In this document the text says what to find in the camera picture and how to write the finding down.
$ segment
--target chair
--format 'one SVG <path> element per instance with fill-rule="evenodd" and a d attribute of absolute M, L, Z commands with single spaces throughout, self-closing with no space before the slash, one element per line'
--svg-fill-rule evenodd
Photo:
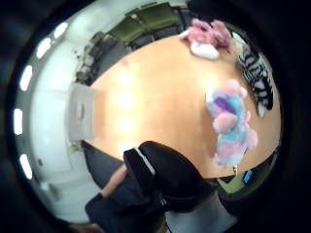
<path fill-rule="evenodd" d="M 107 32 L 107 34 L 125 46 L 132 48 L 134 41 L 143 35 L 147 35 L 147 31 L 138 21 L 127 16 L 117 26 Z"/>
<path fill-rule="evenodd" d="M 78 83 L 70 86 L 66 121 L 71 143 L 93 137 L 93 99 L 90 87 Z"/>
<path fill-rule="evenodd" d="M 173 12 L 169 3 L 146 6 L 136 12 L 135 15 L 143 21 L 148 31 L 152 33 L 168 27 L 176 27 L 177 29 L 180 27 L 179 18 Z"/>

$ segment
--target wooden table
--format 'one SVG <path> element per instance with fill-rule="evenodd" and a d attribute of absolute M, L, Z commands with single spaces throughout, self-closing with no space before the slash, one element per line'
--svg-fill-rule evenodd
<path fill-rule="evenodd" d="M 231 167 L 212 161 L 217 135 L 205 108 L 205 93 L 229 79 L 250 89 L 235 65 L 237 49 L 220 53 L 216 61 L 196 57 L 188 42 L 173 36 L 121 59 L 92 85 L 94 138 L 88 142 L 122 159 L 124 150 L 153 140 L 182 153 L 204 178 L 232 175 Z M 273 87 L 274 107 L 263 118 L 257 115 L 252 95 L 245 99 L 259 144 L 246 152 L 239 172 L 261 164 L 279 144 L 280 106 L 274 83 Z"/>

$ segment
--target pastel plush toy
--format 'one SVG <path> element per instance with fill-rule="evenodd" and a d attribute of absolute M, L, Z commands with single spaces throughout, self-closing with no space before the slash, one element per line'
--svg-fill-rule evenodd
<path fill-rule="evenodd" d="M 217 48 L 229 51 L 231 36 L 223 22 L 214 20 L 210 25 L 194 18 L 191 24 L 192 26 L 179 37 L 190 41 L 190 50 L 193 54 L 214 60 L 220 55 Z"/>
<path fill-rule="evenodd" d="M 218 165 L 236 167 L 245 151 L 253 150 L 258 144 L 257 132 L 248 124 L 251 113 L 244 109 L 246 96 L 247 90 L 235 80 L 212 94 L 206 93 L 206 107 L 219 134 L 214 157 Z"/>

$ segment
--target person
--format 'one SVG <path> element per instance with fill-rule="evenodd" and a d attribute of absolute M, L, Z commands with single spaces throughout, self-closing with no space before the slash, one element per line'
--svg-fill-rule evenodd
<path fill-rule="evenodd" d="M 85 224 L 73 223 L 61 218 L 56 218 L 55 220 L 59 224 L 71 230 L 73 233 L 106 233 L 96 223 L 85 223 Z"/>
<path fill-rule="evenodd" d="M 148 141 L 125 151 L 123 160 L 86 204 L 90 222 L 105 232 L 155 232 L 165 212 L 190 212 L 214 193 L 192 163 L 168 146 Z"/>
<path fill-rule="evenodd" d="M 193 211 L 167 212 L 165 218 L 173 233 L 222 233 L 237 222 L 237 217 L 230 214 L 222 204 L 217 190 Z"/>

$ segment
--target zebra print pillow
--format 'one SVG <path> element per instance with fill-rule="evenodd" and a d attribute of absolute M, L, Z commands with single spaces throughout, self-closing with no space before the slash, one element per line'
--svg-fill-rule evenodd
<path fill-rule="evenodd" d="M 259 56 L 247 46 L 243 47 L 236 60 L 243 69 L 244 81 L 252 88 L 258 102 L 259 116 L 263 117 L 265 110 L 273 107 L 273 89 L 267 68 L 259 60 Z"/>

